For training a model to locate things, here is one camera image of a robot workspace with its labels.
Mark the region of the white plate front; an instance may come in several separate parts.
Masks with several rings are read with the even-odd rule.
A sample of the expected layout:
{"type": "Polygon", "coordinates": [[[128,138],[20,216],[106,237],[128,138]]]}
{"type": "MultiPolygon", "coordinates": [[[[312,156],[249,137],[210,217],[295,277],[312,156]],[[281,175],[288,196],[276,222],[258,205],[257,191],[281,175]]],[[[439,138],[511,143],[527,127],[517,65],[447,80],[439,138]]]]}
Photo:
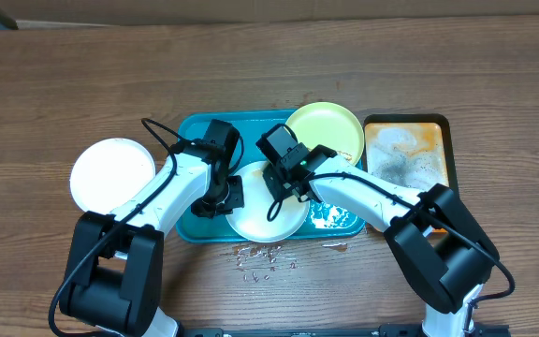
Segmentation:
{"type": "Polygon", "coordinates": [[[268,162],[257,161],[240,168],[237,175],[242,179],[244,206],[234,209],[226,216],[230,226],[243,238],[252,242],[278,242],[294,234],[304,223],[310,205],[297,198],[287,198],[273,221],[267,219],[274,201],[265,185],[262,173],[268,162]]]}

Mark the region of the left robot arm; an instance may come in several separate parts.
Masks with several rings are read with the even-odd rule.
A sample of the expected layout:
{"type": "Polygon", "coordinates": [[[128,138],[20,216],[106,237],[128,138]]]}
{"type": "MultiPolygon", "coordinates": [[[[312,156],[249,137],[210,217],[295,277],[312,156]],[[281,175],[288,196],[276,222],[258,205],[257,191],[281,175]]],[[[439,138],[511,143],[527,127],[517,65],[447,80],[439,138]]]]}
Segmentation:
{"type": "Polygon", "coordinates": [[[161,300],[164,240],[185,212],[201,218],[244,204],[233,153],[244,146],[230,123],[213,119],[200,139],[179,137],[162,169],[134,197],[108,214],[77,222],[65,278],[51,301],[55,314],[93,326],[94,336],[181,336],[161,300]]]}

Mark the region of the white plate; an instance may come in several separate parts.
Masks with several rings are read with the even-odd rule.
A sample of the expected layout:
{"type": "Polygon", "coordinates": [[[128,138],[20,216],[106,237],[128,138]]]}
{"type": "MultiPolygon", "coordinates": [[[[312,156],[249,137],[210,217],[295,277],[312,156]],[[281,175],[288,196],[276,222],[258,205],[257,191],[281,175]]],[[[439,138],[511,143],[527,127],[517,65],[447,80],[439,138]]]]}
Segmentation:
{"type": "Polygon", "coordinates": [[[84,212],[107,214],[134,197],[156,173],[152,155],[131,139],[103,139],[76,160],[69,190],[84,212]]]}
{"type": "Polygon", "coordinates": [[[297,198],[287,198],[273,221],[267,219],[274,201],[265,185],[262,173],[268,162],[257,161],[240,168],[237,175],[242,179],[244,206],[234,209],[226,216],[230,226],[243,238],[252,242],[278,242],[294,234],[304,223],[310,205],[297,198]]]}

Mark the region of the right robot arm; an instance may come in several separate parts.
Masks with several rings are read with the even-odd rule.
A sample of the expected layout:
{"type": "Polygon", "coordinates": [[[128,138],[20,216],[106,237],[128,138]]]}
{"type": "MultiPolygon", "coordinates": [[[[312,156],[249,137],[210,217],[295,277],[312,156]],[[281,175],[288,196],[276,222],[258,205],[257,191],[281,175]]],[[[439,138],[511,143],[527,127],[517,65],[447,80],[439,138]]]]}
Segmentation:
{"type": "Polygon", "coordinates": [[[498,250],[459,195],[435,184],[426,192],[381,180],[329,147],[308,149],[286,125],[256,143],[268,159],[264,178],[279,213],[294,195],[341,207],[381,231],[404,278],[426,304],[426,336],[475,336],[473,310],[500,260],[498,250]]]}

